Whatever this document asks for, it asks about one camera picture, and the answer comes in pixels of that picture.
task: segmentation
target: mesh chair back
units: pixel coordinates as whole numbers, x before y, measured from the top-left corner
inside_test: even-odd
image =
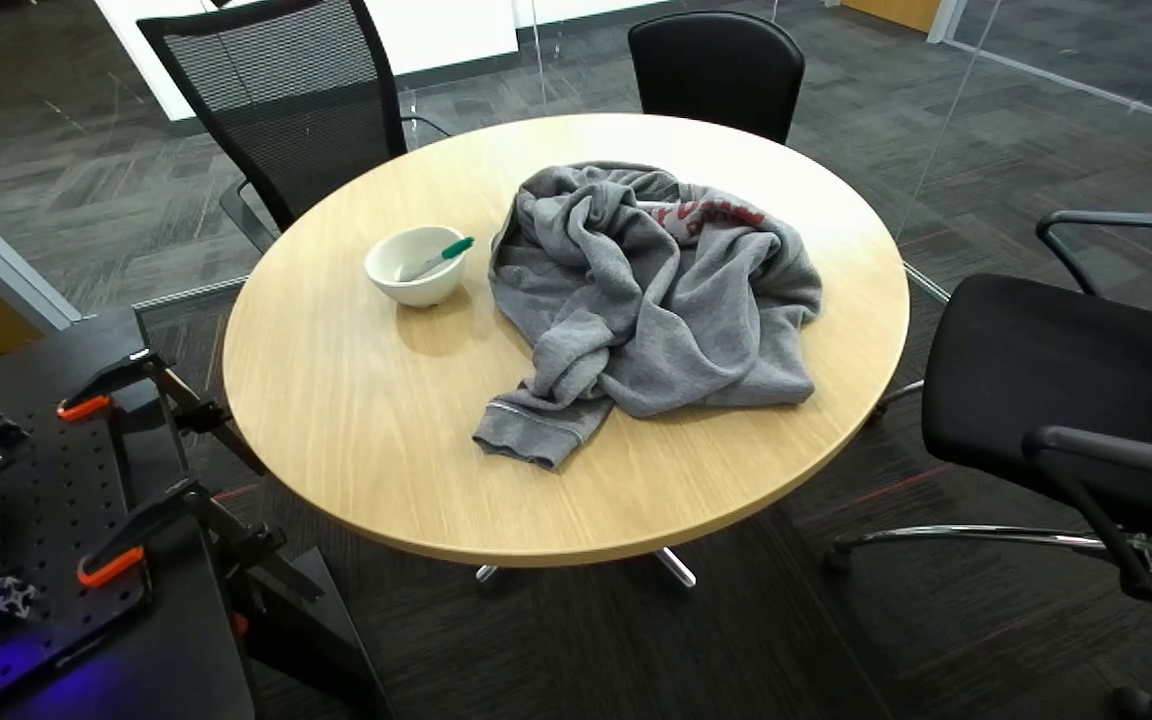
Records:
[[[785,144],[804,50],[743,11],[676,11],[627,29],[645,110],[693,117]]]
[[[363,0],[259,0],[141,20],[141,33],[280,228],[404,151]]]

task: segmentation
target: white wall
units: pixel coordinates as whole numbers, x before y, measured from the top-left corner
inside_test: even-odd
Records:
[[[645,4],[666,4],[666,0],[514,0],[514,17],[516,17],[516,29],[534,29],[534,24],[562,24],[577,17],[600,17],[600,11],[645,8]]]
[[[98,0],[169,120],[192,117],[137,20],[211,11],[211,0]],[[370,0],[395,77],[516,50],[516,0]]]

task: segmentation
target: white object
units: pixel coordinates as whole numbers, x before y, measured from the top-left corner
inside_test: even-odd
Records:
[[[464,270],[464,257],[472,249],[437,262],[423,277],[413,277],[413,281],[404,281],[404,277],[413,269],[427,262],[434,257],[441,257],[462,235],[464,233],[456,233],[456,228],[410,228],[410,233],[395,233],[395,235],[372,243],[363,269],[370,269],[372,282],[383,297],[394,297],[395,305],[427,307],[427,305],[441,305],[445,297],[452,297],[452,288],[462,282],[462,270]]]
[[[521,50],[514,0],[370,0],[395,77]]]

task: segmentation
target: floor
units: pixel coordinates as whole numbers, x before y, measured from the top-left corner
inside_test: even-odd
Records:
[[[957,39],[1152,105],[1152,4],[969,0]]]
[[[934,46],[855,11],[777,8],[810,50],[787,144],[877,202],[917,277],[902,377],[919,372],[937,297],[962,277],[1061,281],[1031,238],[1036,217],[1073,202],[1152,207],[1152,105],[1083,91],[1093,77],[1066,83],[971,46]],[[1025,8],[1049,11],[1013,0],[993,24],[997,39],[1010,24],[1013,37],[1049,29],[1025,20]],[[562,24],[545,33],[540,55],[530,46],[410,80],[410,105],[462,130],[545,110],[632,110],[627,20]],[[1127,91],[1118,77],[1140,70],[1140,58],[1103,55],[1096,70],[1096,83]],[[0,235],[86,310],[147,305],[152,343],[217,397],[230,297],[155,299],[258,262],[217,211],[234,175],[210,134],[164,127],[92,4],[0,0]],[[1152,249],[1118,238],[1088,252],[1118,291],[1152,305]],[[706,574],[698,597],[679,597],[657,565],[509,574],[479,590],[464,566],[323,522],[210,441],[188,441],[188,452],[199,474],[234,484],[235,510],[278,521],[292,545],[331,554],[395,714],[1078,720],[1103,714],[1113,684],[1152,688],[1150,611],[1081,554],[944,545],[873,547],[850,578],[816,566],[828,534],[877,522],[1002,510],[1073,521],[928,459],[917,398],[792,498],[679,547]],[[268,714],[340,714],[331,700],[272,672],[258,679]]]

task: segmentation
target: white bowl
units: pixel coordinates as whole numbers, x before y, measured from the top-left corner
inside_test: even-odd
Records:
[[[413,305],[413,307],[427,307],[441,305],[445,297],[452,297],[452,288],[462,282],[464,270],[464,257],[462,252],[452,261],[441,261],[437,269],[404,281],[413,269],[419,269],[423,261],[441,257],[449,243],[456,243],[464,233],[456,228],[410,228],[395,235],[383,235],[382,243],[372,243],[363,269],[372,277],[372,282],[394,297],[395,305]]]

